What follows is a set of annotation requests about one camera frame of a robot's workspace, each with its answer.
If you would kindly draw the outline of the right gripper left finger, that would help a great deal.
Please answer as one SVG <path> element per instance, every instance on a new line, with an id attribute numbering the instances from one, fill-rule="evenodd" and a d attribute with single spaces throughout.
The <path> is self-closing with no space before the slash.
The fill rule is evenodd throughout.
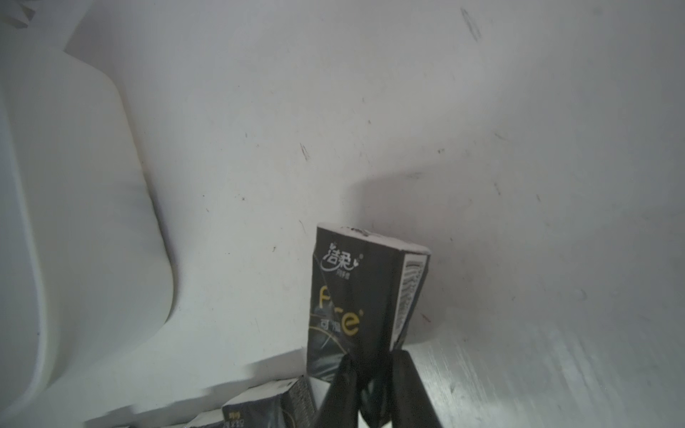
<path id="1" fill-rule="evenodd" d="M 358 373 L 349 355 L 342 357 L 333 382 L 316 415 L 315 428 L 357 428 L 359 426 Z"/>

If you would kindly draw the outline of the white storage box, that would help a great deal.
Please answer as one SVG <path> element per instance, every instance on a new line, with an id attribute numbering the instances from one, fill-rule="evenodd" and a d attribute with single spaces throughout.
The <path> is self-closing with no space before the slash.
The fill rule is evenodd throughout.
<path id="1" fill-rule="evenodd" d="M 1 419 L 136 347 L 171 312 L 171 263 L 117 88 L 1 33 Z"/>

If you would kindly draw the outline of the black tissue pack six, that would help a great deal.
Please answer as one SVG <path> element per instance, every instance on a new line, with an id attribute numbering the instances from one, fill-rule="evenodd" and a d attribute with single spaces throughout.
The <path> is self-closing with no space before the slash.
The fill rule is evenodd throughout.
<path id="1" fill-rule="evenodd" d="M 316 413 L 309 382 L 299 376 L 252 387 L 184 427 L 312 427 Z"/>

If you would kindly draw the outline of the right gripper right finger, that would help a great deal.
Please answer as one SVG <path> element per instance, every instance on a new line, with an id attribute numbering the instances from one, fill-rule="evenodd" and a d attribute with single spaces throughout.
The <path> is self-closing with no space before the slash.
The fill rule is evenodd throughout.
<path id="1" fill-rule="evenodd" d="M 442 428 L 410 353 L 392 353 L 392 426 Z"/>

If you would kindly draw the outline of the black tissue pack seven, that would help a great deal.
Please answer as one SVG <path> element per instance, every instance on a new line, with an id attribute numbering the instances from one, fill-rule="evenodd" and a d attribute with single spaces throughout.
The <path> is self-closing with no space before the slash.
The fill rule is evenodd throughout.
<path id="1" fill-rule="evenodd" d="M 307 374 L 332 383 L 343 357 L 357 371 L 360 413 L 390 420 L 387 367 L 403 346 L 431 251 L 364 229 L 320 223 L 312 254 Z"/>

